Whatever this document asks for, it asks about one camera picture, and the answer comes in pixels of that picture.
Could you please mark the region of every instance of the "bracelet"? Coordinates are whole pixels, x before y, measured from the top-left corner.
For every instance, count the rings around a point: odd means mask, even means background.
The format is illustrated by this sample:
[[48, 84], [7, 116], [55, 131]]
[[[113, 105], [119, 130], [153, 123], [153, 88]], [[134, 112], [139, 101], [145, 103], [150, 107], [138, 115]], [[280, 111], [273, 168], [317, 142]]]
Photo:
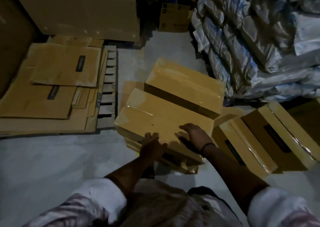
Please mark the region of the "bracelet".
[[216, 146], [214, 143], [206, 143], [205, 145], [203, 145], [202, 149], [200, 150], [200, 155], [204, 157], [203, 155], [203, 151], [205, 149], [206, 146], [209, 146], [209, 145], [213, 145], [213, 146]]

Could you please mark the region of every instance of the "wooden pallet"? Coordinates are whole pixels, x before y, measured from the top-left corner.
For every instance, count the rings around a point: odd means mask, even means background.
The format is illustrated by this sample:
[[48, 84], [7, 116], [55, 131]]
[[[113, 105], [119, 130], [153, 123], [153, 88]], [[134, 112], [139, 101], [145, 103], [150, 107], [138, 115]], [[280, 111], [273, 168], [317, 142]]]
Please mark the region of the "wooden pallet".
[[108, 60], [100, 102], [97, 129], [113, 129], [118, 111], [118, 51], [113, 45], [106, 46]]

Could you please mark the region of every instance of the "hand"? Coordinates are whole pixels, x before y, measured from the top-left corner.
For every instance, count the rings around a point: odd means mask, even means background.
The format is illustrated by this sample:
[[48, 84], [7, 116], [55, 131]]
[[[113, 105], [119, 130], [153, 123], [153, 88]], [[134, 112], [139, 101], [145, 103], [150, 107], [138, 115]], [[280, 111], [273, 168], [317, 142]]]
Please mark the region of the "hand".
[[190, 141], [186, 138], [182, 137], [180, 140], [190, 149], [191, 145], [194, 146], [193, 151], [196, 153], [200, 153], [202, 147], [207, 143], [213, 143], [212, 139], [209, 137], [209, 135], [203, 131], [199, 126], [194, 125], [192, 123], [187, 123], [185, 125], [179, 126], [180, 129], [185, 130], [189, 134]]
[[168, 144], [159, 143], [159, 134], [154, 133], [151, 136], [151, 133], [148, 132], [145, 134], [145, 139], [142, 142], [142, 147], [140, 150], [140, 156], [151, 161], [160, 160], [162, 155], [165, 153]]

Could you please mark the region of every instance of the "gray floor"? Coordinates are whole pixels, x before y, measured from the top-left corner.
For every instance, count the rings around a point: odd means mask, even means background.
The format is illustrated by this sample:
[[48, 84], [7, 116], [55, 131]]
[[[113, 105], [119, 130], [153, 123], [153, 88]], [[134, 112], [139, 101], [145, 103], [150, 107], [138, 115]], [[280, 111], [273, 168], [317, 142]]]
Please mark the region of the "gray floor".
[[[119, 49], [119, 91], [125, 80], [143, 82], [158, 57], [178, 62], [206, 74], [204, 61], [196, 58], [189, 33], [153, 31], [141, 50]], [[19, 227], [43, 211], [62, 203], [83, 180], [103, 177], [136, 157], [116, 131], [99, 135], [43, 136], [0, 141], [0, 226]], [[159, 165], [157, 179], [188, 190], [207, 186], [225, 199], [246, 226], [226, 185], [210, 165], [197, 175], [170, 172]], [[309, 172], [272, 175], [272, 186], [304, 197], [320, 217], [320, 167]]]

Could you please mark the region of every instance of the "shirt sleeve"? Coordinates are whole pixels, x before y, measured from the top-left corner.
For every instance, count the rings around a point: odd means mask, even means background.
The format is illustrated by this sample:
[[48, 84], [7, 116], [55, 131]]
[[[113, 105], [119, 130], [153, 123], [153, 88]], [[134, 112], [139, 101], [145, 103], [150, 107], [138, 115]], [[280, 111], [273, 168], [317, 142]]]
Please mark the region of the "shirt sleeve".
[[272, 187], [252, 199], [248, 223], [251, 227], [320, 227], [305, 199]]
[[114, 223], [126, 206], [126, 197], [109, 179], [85, 181], [63, 204], [23, 227], [87, 227], [94, 221]]

